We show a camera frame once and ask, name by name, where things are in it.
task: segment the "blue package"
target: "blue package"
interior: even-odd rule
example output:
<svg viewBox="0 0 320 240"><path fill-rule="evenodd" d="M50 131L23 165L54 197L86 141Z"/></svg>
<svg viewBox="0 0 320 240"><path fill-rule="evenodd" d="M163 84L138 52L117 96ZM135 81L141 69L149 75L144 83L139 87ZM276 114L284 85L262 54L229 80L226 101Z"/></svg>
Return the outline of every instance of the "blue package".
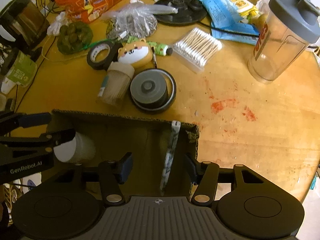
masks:
<svg viewBox="0 0 320 240"><path fill-rule="evenodd" d="M214 26L224 28L242 20L237 6L230 0L199 0L208 11Z"/></svg>
<svg viewBox="0 0 320 240"><path fill-rule="evenodd" d="M257 30L257 28L251 24L246 24L246 23L235 23L231 26L221 28L221 29L234 32L234 33L245 33L245 34L252 34L252 35L259 36L259 31Z"/></svg>
<svg viewBox="0 0 320 240"><path fill-rule="evenodd" d="M241 43L247 43L251 45L256 45L258 38L256 37L249 37L249 36L243 36L239 34L231 34L231 33L225 33L221 31L216 31L212 29L212 36L218 40L226 40L226 41L237 41Z"/></svg>

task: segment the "cardboard box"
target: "cardboard box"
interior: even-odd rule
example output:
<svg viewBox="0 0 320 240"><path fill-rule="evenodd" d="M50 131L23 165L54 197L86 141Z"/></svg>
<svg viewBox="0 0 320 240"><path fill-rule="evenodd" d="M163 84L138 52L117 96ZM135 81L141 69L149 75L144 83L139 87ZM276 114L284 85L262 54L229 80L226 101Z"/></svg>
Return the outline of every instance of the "cardboard box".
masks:
<svg viewBox="0 0 320 240"><path fill-rule="evenodd" d="M47 130L56 131L74 127L90 137L96 146L96 155L85 166L97 166L101 161L119 160L132 152L133 168L127 182L120 185L124 196L160 196L160 180L164 167L171 121L133 118L111 114L77 111L52 111L52 121ZM190 123L181 123L177 147L172 163L165 196L189 196L191 183L184 167L184 155L190 152L197 157L199 129ZM42 180L72 164L55 159L55 166L42 172ZM99 193L94 186L89 191Z"/></svg>

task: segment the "white cup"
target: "white cup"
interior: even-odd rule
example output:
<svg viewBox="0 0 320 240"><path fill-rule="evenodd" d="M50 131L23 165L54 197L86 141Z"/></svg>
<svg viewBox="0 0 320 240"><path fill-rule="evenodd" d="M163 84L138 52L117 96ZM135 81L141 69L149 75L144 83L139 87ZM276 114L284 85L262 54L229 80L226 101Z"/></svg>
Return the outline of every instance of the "white cup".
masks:
<svg viewBox="0 0 320 240"><path fill-rule="evenodd" d="M14 184L19 184L19 185L15 185L18 189L20 189L20 188L21 188L21 186L20 186L20 184L21 184L20 179L16 179L16 180L14 180L14 181L13 181L13 183L14 183Z"/></svg>
<svg viewBox="0 0 320 240"><path fill-rule="evenodd" d="M93 159L96 148L86 135L76 132L75 137L53 148L57 159L63 163L84 163Z"/></svg>

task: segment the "green fruit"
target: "green fruit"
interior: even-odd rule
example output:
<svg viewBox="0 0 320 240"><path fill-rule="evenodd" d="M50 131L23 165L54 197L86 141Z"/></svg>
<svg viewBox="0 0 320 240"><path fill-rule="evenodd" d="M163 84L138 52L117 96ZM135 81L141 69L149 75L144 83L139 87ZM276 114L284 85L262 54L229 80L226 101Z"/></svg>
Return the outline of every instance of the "green fruit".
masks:
<svg viewBox="0 0 320 240"><path fill-rule="evenodd" d="M75 25L77 31L80 31L83 27L88 26L87 24L85 24L83 22L75 22L74 25Z"/></svg>
<svg viewBox="0 0 320 240"><path fill-rule="evenodd" d="M79 38L79 40L80 40L80 41L82 41L82 40L83 40L83 38L85 37L85 35L86 35L86 33L85 33L85 32L80 32L80 33L78 34L78 38Z"/></svg>
<svg viewBox="0 0 320 240"><path fill-rule="evenodd" d="M70 35L70 34L75 33L75 32L76 32L75 24L74 23L70 23L70 25L68 27L68 30L67 30L67 34Z"/></svg>
<svg viewBox="0 0 320 240"><path fill-rule="evenodd" d="M91 43L93 34L92 33L87 33L83 38L82 38L82 43L83 45L89 45Z"/></svg>
<svg viewBox="0 0 320 240"><path fill-rule="evenodd" d="M69 48L68 46L64 46L64 45L58 46L58 50L65 55L69 55L73 52L72 47Z"/></svg>
<svg viewBox="0 0 320 240"><path fill-rule="evenodd" d="M71 44L73 44L78 41L78 35L76 33L72 33L71 35L69 35L68 40Z"/></svg>
<svg viewBox="0 0 320 240"><path fill-rule="evenodd" d="M69 42L69 36L64 36L62 39L62 45L68 47L69 49L72 48L70 42Z"/></svg>
<svg viewBox="0 0 320 240"><path fill-rule="evenodd" d="M62 25L61 27L60 27L60 35L66 35L67 34L67 30L68 30L68 26L66 26L66 25Z"/></svg>
<svg viewBox="0 0 320 240"><path fill-rule="evenodd" d="M62 44L62 41L64 39L64 35L59 35L58 41L57 41L57 46Z"/></svg>
<svg viewBox="0 0 320 240"><path fill-rule="evenodd" d="M83 45L82 45L82 43L79 41L79 42L76 42L76 43L72 44L72 48L73 48L73 52L78 52L78 51L81 51L81 50L82 50Z"/></svg>

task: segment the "green mesh bag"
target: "green mesh bag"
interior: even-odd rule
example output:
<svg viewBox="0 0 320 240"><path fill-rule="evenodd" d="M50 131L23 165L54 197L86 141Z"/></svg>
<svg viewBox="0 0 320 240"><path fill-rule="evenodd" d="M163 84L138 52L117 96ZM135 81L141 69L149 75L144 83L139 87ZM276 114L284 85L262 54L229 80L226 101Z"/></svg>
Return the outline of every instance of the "green mesh bag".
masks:
<svg viewBox="0 0 320 240"><path fill-rule="evenodd" d="M90 45L92 37L92 30L86 23L63 25L57 42L58 50L65 55L79 52Z"/></svg>

